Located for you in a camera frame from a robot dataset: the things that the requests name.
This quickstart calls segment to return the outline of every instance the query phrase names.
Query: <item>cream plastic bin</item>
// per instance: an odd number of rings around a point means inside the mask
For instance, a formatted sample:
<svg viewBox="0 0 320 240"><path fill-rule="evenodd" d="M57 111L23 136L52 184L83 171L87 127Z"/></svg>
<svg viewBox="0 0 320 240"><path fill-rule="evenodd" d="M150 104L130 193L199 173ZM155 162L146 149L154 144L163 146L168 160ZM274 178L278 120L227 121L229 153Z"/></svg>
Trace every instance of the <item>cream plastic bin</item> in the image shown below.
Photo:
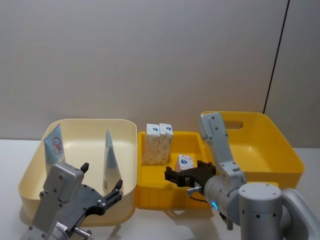
<svg viewBox="0 0 320 240"><path fill-rule="evenodd" d="M104 226L124 222L135 210L137 127L133 122L123 119L64 119L49 126L18 188L27 216L33 219L40 202L39 193L46 179L43 139L57 124L61 126L66 162L76 168L85 162L89 163L82 184L94 188L103 196L105 140L109 129L123 180L123 197L103 216L90 215L82 225Z"/></svg>

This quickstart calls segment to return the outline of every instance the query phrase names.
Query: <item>metal screw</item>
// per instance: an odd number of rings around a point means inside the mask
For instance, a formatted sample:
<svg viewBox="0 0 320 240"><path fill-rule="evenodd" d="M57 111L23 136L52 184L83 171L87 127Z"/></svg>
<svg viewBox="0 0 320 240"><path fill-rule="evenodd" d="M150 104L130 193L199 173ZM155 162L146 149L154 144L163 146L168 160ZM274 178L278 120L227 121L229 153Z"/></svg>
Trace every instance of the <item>metal screw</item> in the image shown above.
<svg viewBox="0 0 320 240"><path fill-rule="evenodd" d="M78 234L78 235L80 235L81 237L84 237L84 239L88 239L89 237L90 237L90 233L88 233L88 232L86 232L86 231L84 231L84 230L82 230L81 228L79 228L79 227L75 227L74 228L74 232L76 233L76 234Z"/></svg>

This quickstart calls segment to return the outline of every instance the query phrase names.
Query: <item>blue indicator light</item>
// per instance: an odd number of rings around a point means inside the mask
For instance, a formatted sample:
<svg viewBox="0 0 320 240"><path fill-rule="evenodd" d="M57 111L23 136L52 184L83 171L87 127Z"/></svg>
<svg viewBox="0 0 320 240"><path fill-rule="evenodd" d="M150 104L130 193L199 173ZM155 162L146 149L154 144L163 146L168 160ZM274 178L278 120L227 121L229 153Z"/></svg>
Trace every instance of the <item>blue indicator light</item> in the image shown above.
<svg viewBox="0 0 320 240"><path fill-rule="evenodd" d="M215 201L212 202L212 206L215 208L215 210L218 210L218 205L216 204Z"/></svg>

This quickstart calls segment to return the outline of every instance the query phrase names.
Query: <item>white table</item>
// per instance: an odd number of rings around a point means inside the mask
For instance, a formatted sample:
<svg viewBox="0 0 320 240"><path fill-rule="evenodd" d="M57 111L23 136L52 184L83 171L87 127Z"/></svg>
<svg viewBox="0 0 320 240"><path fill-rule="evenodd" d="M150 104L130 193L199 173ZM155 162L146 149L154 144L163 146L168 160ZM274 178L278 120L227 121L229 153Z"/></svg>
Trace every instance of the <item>white table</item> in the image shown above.
<svg viewBox="0 0 320 240"><path fill-rule="evenodd" d="M1 239L18 240L27 229L18 184L40 141L0 140ZM305 165L297 189L320 218L320 148L295 148ZM151 211L136 209L121 226L91 227L93 240L239 240L240 228L226 229L218 214L208 209Z"/></svg>

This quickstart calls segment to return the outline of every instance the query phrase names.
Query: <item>cable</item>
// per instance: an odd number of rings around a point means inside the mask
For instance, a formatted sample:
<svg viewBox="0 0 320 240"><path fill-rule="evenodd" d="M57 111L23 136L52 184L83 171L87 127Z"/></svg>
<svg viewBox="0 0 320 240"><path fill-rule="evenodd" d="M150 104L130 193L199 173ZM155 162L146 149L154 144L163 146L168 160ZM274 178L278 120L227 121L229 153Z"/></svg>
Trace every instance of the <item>cable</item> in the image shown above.
<svg viewBox="0 0 320 240"><path fill-rule="evenodd" d="M192 200L195 200L195 201L198 201L198 202L208 203L206 200L198 199L198 198L195 198L195 197L193 197L193 196L190 196L190 198L191 198Z"/></svg>

